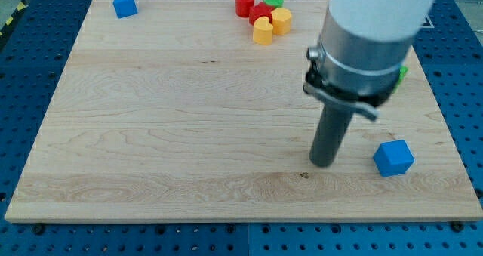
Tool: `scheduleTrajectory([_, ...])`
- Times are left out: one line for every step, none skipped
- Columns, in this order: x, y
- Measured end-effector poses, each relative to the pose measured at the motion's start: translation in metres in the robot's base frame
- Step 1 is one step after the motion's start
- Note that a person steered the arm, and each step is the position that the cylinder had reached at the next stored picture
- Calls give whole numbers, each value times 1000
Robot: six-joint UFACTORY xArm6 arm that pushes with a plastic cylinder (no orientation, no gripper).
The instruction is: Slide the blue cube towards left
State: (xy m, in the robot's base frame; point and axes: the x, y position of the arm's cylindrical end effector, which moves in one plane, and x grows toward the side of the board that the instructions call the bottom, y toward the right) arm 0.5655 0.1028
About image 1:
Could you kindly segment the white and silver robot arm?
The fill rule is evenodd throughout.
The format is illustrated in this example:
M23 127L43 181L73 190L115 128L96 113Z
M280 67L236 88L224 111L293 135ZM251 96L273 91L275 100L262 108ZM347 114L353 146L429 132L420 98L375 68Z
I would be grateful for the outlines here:
M374 121L435 0L330 0L303 90L324 104L322 119L355 113Z

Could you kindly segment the green block behind arm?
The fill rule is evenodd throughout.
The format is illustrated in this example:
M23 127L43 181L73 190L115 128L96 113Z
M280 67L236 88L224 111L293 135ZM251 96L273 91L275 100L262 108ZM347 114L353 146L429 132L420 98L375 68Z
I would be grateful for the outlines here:
M395 84L395 87L393 88L393 91L396 92L399 85L403 82L406 74L408 72L408 68L406 66L402 66L399 70L399 76L398 76L398 81Z

